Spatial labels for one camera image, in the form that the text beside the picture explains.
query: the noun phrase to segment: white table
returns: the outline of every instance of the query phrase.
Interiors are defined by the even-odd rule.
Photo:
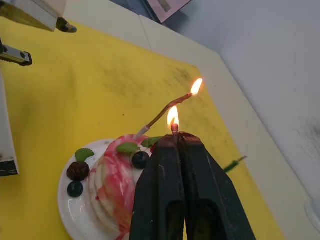
[[[238,148],[249,156],[245,163],[285,237],[320,240],[304,211],[308,195],[217,53],[108,0],[69,0],[64,15],[142,48],[196,65]]]

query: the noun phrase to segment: yellow surface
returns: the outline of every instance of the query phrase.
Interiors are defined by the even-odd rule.
[[[0,19],[3,43],[34,64],[1,62],[21,174],[0,178],[1,240],[70,239],[60,220],[61,172],[82,146],[136,133],[190,90],[199,70],[76,24],[45,32]],[[180,129],[198,136],[225,167],[241,157],[205,87],[178,106]],[[149,136],[169,133],[165,117]],[[245,164],[231,177],[258,240],[284,239]]]

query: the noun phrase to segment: white frosting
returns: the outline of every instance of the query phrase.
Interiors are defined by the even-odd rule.
[[[140,151],[146,152],[151,157],[152,153],[150,148],[146,148],[142,145],[138,145],[138,147],[140,148]],[[143,169],[136,169],[134,166],[132,166],[132,176],[133,176],[133,181],[135,185],[137,185],[137,182],[143,171],[144,171]]]

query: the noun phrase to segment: flame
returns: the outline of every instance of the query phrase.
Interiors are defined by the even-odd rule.
[[[202,85],[202,82],[203,82],[203,79],[202,78],[198,78],[194,84],[192,85],[192,88],[191,88],[191,93],[192,95],[197,95],[198,92],[199,92],[199,89]]]
[[[168,112],[167,123],[169,127],[171,126],[172,123],[179,125],[179,116],[178,116],[177,106],[173,106],[172,108],[170,108]]]

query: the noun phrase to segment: green leaf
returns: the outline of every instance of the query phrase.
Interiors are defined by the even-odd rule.
[[[77,162],[84,162],[87,158],[95,155],[89,148],[81,148],[75,152],[75,159]]]
[[[162,136],[155,136],[155,137],[149,137],[143,140],[141,145],[145,148],[150,148],[152,145],[154,145],[156,142],[158,142]]]
[[[140,147],[138,147],[138,144],[134,142],[124,142],[116,147],[116,151],[125,154],[132,154],[140,151]]]

